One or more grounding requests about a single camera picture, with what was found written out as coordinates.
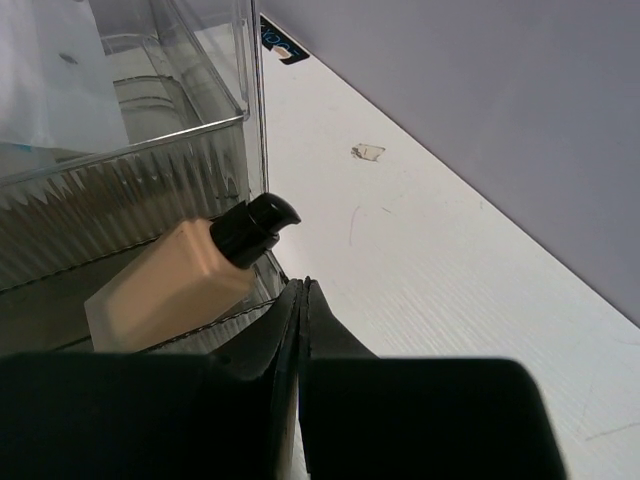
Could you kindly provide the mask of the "black blue table label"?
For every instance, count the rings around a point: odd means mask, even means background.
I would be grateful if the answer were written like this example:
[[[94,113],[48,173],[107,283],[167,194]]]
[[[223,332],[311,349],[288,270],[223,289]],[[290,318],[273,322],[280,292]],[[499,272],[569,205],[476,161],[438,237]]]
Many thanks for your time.
[[[262,46],[274,52],[284,65],[294,65],[311,57],[305,48],[264,15],[260,16],[260,37]]]

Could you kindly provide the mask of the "foundation bottle black pump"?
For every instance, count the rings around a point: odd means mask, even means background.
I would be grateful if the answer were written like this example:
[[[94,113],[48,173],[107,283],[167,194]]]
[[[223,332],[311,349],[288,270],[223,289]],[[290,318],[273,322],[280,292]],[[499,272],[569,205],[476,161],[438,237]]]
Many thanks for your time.
[[[142,351],[213,322],[250,294],[253,265],[300,221],[263,193],[213,220],[180,222],[85,302],[94,351]]]

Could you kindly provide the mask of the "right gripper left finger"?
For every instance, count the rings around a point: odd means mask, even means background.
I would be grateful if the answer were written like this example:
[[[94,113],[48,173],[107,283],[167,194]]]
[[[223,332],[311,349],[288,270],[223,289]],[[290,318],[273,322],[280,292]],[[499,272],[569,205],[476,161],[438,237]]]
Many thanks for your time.
[[[1,361],[5,479],[285,479],[303,284],[207,354]]]

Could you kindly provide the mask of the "clear acrylic makeup organizer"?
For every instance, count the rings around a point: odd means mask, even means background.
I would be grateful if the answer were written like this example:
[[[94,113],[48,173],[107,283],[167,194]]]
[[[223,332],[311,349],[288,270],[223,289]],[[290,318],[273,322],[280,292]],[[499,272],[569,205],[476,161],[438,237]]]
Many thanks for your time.
[[[85,301],[268,188],[255,1],[1,5],[1,352],[88,351]]]

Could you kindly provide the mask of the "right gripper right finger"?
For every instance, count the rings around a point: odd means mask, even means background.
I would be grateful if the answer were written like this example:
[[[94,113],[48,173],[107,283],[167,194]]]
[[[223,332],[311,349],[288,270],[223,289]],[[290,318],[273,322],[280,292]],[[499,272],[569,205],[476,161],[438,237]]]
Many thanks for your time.
[[[507,358],[379,357],[315,280],[300,310],[299,422],[313,479],[559,479],[536,382]]]

